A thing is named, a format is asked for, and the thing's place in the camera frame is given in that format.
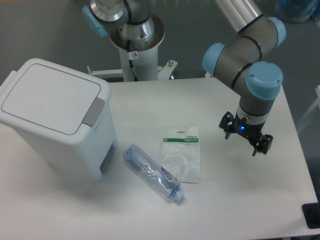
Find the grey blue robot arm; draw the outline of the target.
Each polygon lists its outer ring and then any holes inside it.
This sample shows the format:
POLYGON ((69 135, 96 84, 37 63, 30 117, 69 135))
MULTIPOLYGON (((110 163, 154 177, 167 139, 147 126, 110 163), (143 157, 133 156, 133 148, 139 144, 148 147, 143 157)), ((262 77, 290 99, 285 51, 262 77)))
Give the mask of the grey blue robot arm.
MULTIPOLYGON (((236 114, 227 112, 219 127, 225 135, 238 134, 253 146, 254 153, 266 154, 273 137, 262 133, 283 81, 281 69, 262 60, 286 38, 284 24, 264 17, 252 0, 216 2, 239 38, 231 46, 215 43, 202 58, 203 69, 236 92, 236 114)), ((82 15, 95 32, 109 36, 118 48, 126 82, 160 78, 158 46, 165 31, 162 21, 150 11, 147 0, 92 0, 82 15)))

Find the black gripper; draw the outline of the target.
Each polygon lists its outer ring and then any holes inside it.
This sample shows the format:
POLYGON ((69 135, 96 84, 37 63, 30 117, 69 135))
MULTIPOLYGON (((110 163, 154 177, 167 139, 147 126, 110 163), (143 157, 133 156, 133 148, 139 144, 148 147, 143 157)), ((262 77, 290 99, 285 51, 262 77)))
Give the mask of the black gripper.
POLYGON ((234 115, 227 111, 219 123, 219 128, 225 133, 225 139, 235 132, 247 139, 254 148, 252 156, 256 153, 266 155, 272 146, 273 136, 262 134, 263 116, 237 111, 234 118, 234 115))

